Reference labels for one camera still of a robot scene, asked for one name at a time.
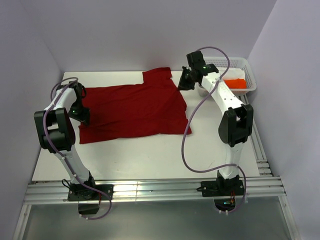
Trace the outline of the dark red t-shirt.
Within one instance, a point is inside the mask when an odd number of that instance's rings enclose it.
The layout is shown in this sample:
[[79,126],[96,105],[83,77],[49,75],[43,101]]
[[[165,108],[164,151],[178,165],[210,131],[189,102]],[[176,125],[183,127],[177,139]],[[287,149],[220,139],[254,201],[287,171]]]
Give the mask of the dark red t-shirt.
[[83,105],[90,122],[79,126],[80,144],[158,134],[191,134],[187,104],[172,80],[169,67],[142,73],[140,84],[86,89]]

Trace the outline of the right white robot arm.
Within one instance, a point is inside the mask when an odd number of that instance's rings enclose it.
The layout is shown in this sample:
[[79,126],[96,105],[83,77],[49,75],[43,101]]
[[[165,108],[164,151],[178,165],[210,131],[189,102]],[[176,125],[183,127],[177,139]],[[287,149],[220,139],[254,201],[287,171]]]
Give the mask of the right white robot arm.
[[226,59],[227,67],[223,73],[220,73],[213,63],[207,64],[205,62],[201,49],[187,54],[186,58],[188,65],[182,68],[178,89],[182,91],[194,90],[195,85],[199,84],[207,90],[208,94],[191,113],[183,136],[187,136],[197,110],[208,98],[212,98],[222,114],[218,135],[225,146],[226,156],[223,165],[207,170],[196,170],[188,165],[185,158],[185,147],[182,146],[182,162],[193,173],[203,174],[218,171],[217,176],[221,179],[216,183],[216,189],[220,194],[227,195],[234,188],[232,181],[238,179],[239,175],[245,174],[239,163],[243,147],[252,135],[254,109],[251,104],[244,104],[239,100],[223,80],[231,66],[229,58]]

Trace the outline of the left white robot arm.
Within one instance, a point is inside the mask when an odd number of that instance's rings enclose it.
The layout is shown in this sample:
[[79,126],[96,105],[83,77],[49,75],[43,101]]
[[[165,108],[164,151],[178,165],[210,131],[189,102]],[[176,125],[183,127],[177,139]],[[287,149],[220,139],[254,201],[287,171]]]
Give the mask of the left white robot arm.
[[90,109],[83,106],[87,92],[77,77],[68,77],[54,85],[55,96],[44,110],[33,115],[37,136],[42,149],[56,156],[70,177],[70,183],[62,183],[69,193],[84,200],[96,197],[98,188],[90,171],[84,166],[75,143],[76,134],[71,123],[74,119],[84,125],[90,123]]

